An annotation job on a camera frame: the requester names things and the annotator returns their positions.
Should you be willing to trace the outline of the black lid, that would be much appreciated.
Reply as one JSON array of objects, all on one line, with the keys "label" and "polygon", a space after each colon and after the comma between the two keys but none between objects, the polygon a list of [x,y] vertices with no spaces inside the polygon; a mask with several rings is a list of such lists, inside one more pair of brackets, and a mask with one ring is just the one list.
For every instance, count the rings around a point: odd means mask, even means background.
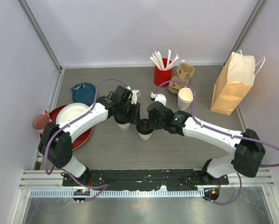
[{"label": "black lid", "polygon": [[117,124],[127,124],[130,123],[129,119],[126,117],[115,117],[114,118]]},{"label": "black lid", "polygon": [[153,129],[150,127],[149,119],[141,119],[138,125],[136,126],[137,132],[143,135],[148,135],[153,132]]}]

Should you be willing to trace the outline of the white paper cup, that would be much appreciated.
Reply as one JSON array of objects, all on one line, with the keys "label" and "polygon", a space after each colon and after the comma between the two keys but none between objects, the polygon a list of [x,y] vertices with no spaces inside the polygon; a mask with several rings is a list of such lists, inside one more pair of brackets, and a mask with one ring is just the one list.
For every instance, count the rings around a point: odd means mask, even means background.
[{"label": "white paper cup", "polygon": [[148,140],[152,136],[152,132],[149,132],[149,133],[140,133],[139,132],[138,134],[142,140]]},{"label": "white paper cup", "polygon": [[126,131],[129,129],[130,123],[117,123],[119,128],[123,131]]}]

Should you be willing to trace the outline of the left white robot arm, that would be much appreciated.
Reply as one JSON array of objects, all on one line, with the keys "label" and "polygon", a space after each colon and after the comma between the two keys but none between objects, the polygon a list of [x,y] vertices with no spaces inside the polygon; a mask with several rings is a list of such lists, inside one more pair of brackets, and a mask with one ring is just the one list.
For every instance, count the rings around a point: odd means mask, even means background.
[{"label": "left white robot arm", "polygon": [[85,186],[89,182],[90,170],[73,156],[73,142],[94,125],[110,117],[114,117],[122,130],[127,130],[130,124],[139,125],[139,96],[139,90],[118,86],[109,97],[100,97],[96,103],[76,116],[59,124],[49,122],[42,133],[39,153],[44,156],[45,161],[50,161],[56,168],[70,174],[77,185]]}]

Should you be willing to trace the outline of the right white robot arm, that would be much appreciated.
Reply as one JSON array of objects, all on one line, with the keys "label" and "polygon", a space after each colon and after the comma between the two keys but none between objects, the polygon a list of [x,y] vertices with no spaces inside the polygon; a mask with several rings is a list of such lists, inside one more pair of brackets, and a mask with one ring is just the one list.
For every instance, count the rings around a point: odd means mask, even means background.
[{"label": "right white robot arm", "polygon": [[240,132],[215,126],[187,112],[173,112],[158,101],[149,105],[147,112],[152,130],[164,129],[170,134],[197,138],[228,152],[228,156],[206,161],[200,174],[205,184],[233,173],[250,178],[257,175],[265,149],[255,131]]}]

